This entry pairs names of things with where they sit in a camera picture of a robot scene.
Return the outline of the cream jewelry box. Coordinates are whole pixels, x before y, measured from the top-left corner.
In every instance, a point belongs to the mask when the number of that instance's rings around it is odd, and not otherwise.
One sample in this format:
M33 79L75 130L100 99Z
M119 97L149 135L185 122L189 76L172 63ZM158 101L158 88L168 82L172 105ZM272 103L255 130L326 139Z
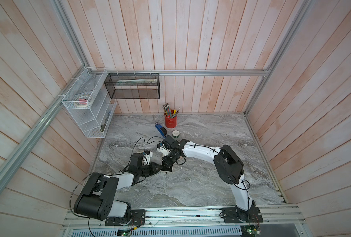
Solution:
M173 170L173 166L171 167L163 166L161 169L161 172L172 172L172 170Z

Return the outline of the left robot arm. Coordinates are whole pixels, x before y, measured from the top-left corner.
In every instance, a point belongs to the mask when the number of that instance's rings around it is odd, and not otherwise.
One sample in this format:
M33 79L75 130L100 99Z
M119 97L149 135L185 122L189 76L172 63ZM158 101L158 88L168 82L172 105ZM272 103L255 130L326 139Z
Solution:
M142 182L141 178L146 179L161 171L162 166L150 161L151 157L150 151L134 153L127 166L117 174L91 173L76 201L70 201L72 213L82 218L129 224L133 218L131 204L116 200L115 194L119 189L134 186Z

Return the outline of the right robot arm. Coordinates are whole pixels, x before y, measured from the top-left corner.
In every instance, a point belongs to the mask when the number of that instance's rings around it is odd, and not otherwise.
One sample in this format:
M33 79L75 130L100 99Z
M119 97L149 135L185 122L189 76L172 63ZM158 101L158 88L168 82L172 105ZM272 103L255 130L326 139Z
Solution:
M195 158L215 165L221 180L230 185L239 220L248 222L259 210L249 194L250 183L244 176L244 163L230 146L209 147L168 136L157 145L157 151L163 154L162 161L167 168L180 158Z

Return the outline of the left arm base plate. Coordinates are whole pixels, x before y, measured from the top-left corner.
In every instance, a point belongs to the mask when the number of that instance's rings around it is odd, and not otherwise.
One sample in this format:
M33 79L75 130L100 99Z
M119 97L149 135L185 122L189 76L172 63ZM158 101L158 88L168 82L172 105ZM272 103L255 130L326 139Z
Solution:
M123 217L107 217L105 226L112 227L140 227L145 224L146 210L128 210Z

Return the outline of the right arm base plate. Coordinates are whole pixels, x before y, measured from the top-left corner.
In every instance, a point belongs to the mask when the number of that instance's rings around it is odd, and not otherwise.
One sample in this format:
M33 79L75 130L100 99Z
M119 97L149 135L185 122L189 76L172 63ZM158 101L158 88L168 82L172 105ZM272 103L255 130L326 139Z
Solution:
M226 207L222 208L219 214L220 218L223 218L224 223L248 223L254 222L262 223L263 217L260 209L257 206L252 205L249 211L243 211L238 207Z

